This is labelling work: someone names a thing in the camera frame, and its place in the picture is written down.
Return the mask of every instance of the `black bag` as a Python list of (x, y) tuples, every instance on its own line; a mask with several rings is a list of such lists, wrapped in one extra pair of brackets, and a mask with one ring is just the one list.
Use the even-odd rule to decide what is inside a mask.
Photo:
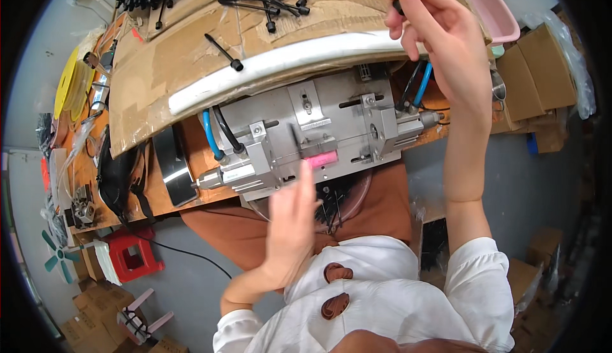
[(98, 192), (104, 204), (115, 214), (122, 224), (127, 224), (126, 208), (127, 198), (132, 191), (141, 204), (142, 212), (151, 221), (155, 221), (149, 207), (149, 202), (146, 196), (142, 193), (144, 190), (144, 180), (146, 179), (146, 161), (142, 171), (142, 177), (138, 178), (132, 184), (132, 170), (138, 160), (139, 154), (143, 155), (146, 143), (142, 143), (137, 147), (127, 150), (117, 158), (111, 157), (111, 139), (108, 132), (108, 125), (105, 128), (106, 137), (102, 143), (100, 157), (98, 159)]

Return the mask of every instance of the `hand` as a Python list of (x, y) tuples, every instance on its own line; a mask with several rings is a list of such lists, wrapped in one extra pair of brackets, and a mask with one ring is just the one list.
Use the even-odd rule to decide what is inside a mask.
[(490, 124), (492, 82), (476, 17), (457, 0), (399, 1), (406, 16), (390, 5), (385, 22), (389, 36), (394, 40), (402, 38), (402, 46), (412, 61), (419, 58), (417, 41), (423, 42), (436, 82), (453, 114), (469, 111), (472, 117), (477, 114)]
[(291, 284), (308, 266), (315, 245), (316, 198), (312, 169), (304, 160), (299, 180), (271, 197), (266, 259), (260, 267), (271, 290)]

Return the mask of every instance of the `metal cup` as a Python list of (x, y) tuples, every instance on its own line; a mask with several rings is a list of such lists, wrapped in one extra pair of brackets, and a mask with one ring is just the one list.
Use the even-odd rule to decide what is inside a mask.
[(501, 104), (501, 110), (496, 111), (503, 112), (504, 102), (506, 100), (506, 84), (501, 79), (501, 75), (497, 73), (497, 70), (491, 69), (490, 72), (491, 81), (493, 82), (493, 101)]

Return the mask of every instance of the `metal plate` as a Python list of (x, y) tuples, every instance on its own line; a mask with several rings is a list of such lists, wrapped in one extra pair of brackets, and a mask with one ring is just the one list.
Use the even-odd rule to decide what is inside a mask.
[[(295, 114), (295, 105), (290, 92), (297, 92), (301, 99), (303, 90), (307, 93), (311, 104), (316, 97), (320, 106), (320, 115), (316, 111), (313, 111), (315, 114), (306, 114), (316, 115), (317, 119), (314, 121), (304, 122), (304, 118), (307, 119), (308, 117), (298, 119)], [(297, 137), (301, 141), (307, 139), (312, 142), (313, 140), (323, 139), (324, 135), (334, 137), (338, 143), (339, 160), (330, 165), (321, 166), (314, 172), (315, 182), (318, 183), (401, 158), (401, 152), (397, 150), (385, 155), (383, 161), (374, 161), (372, 158), (360, 159), (360, 157), (370, 154), (368, 130), (363, 119), (360, 103), (360, 97), (368, 93), (373, 93), (379, 98), (380, 96), (384, 97), (376, 101), (378, 105), (393, 105), (388, 81), (362, 82), (358, 74), (351, 70), (248, 97), (224, 106), (222, 112), (232, 132), (237, 135), (239, 141), (245, 144), (253, 142), (250, 124), (259, 121), (264, 121), (266, 124), (272, 121), (279, 122), (276, 126), (266, 127), (265, 131), (279, 166), (280, 175), (286, 181), (297, 175), (300, 160), (295, 143), (291, 139), (288, 129), (289, 124), (295, 126)], [(339, 106), (353, 101), (357, 102), (352, 106), (344, 108)], [(316, 127), (301, 127), (304, 124), (316, 123), (322, 119), (328, 119), (329, 121)], [(215, 133), (218, 135), (219, 131), (216, 123), (213, 128), (217, 129)], [(219, 136), (223, 143), (222, 149), (231, 154), (231, 145), (224, 135)], [(251, 191), (245, 193), (244, 198), (250, 201), (269, 196), (274, 191), (274, 188)]]

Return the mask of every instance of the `smartphone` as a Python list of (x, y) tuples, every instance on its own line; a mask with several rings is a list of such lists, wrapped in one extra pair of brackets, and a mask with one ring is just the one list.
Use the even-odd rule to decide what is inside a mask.
[(180, 129), (173, 125), (153, 137), (153, 148), (162, 177), (174, 207), (180, 207), (198, 197), (193, 176), (180, 139)]

